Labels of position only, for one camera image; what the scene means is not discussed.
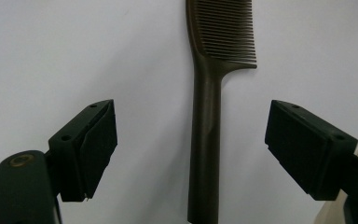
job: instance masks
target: screw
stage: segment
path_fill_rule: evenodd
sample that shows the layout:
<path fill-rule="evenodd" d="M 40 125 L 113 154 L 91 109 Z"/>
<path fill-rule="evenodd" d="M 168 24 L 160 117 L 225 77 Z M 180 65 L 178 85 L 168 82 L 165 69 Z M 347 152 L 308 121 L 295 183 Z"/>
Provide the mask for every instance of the screw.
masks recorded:
<path fill-rule="evenodd" d="M 10 165 L 12 167 L 21 167 L 21 166 L 24 166 L 26 165 L 28 162 L 30 161 L 33 161 L 34 160 L 34 156 L 31 155 L 31 154 L 23 154 L 23 155 L 20 155 L 16 158 L 13 158 L 11 161 L 10 161 Z"/>

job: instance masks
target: screw hole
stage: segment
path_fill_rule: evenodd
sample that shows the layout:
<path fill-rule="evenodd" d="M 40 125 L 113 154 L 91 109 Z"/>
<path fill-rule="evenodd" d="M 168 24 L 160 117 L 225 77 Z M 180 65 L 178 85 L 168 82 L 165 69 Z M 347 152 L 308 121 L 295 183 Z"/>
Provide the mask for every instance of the screw hole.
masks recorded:
<path fill-rule="evenodd" d="M 68 141 L 68 140 L 70 140 L 71 138 L 72 138 L 71 135 L 64 135 L 63 137 L 61 137 L 61 140 L 62 140 L 62 141 Z"/>

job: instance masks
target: comb teeth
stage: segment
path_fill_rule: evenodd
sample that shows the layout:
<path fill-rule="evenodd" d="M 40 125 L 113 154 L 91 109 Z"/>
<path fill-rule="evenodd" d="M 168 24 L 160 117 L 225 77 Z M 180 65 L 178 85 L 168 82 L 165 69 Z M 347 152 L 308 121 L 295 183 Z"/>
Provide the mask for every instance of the comb teeth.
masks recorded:
<path fill-rule="evenodd" d="M 251 0 L 197 0 L 196 21 L 212 58 L 255 66 Z"/>

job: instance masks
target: black plastic part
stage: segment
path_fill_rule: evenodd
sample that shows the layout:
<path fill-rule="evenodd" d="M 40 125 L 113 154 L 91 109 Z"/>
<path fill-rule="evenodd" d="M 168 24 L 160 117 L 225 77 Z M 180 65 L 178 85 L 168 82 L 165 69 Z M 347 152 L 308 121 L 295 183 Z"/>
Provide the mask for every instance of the black plastic part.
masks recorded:
<path fill-rule="evenodd" d="M 351 164 L 357 140 L 306 109 L 272 101 L 266 144 L 282 167 L 314 200 L 336 199 L 342 168 Z"/>
<path fill-rule="evenodd" d="M 45 153 L 46 164 L 48 166 L 48 175 L 50 176 L 51 190 L 54 196 L 57 196 L 61 191 L 61 172 L 59 164 L 54 163 L 51 151 Z"/>
<path fill-rule="evenodd" d="M 358 157 L 352 155 L 351 162 L 340 170 L 340 187 L 351 196 L 352 201 L 358 202 Z"/>
<path fill-rule="evenodd" d="M 92 198 L 117 145 L 113 100 L 87 106 L 54 134 L 48 144 L 58 165 L 64 202 Z"/>
<path fill-rule="evenodd" d="M 344 203 L 345 224 L 358 224 L 358 201 L 348 197 Z"/>
<path fill-rule="evenodd" d="M 0 224 L 58 224 L 45 155 L 24 151 L 0 164 Z"/>

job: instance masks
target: white wall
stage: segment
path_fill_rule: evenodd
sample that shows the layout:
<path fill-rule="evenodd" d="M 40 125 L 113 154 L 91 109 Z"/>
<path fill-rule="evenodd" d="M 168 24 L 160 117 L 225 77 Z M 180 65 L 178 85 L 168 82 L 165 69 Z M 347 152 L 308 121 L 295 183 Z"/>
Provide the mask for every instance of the white wall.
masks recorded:
<path fill-rule="evenodd" d="M 358 138 L 358 1 L 254 1 L 254 29 L 258 68 L 224 79 L 220 223 L 312 223 L 264 144 L 269 103 Z M 185 0 L 0 0 L 0 161 L 113 98 L 116 152 L 64 223 L 186 223 L 192 71 Z"/>

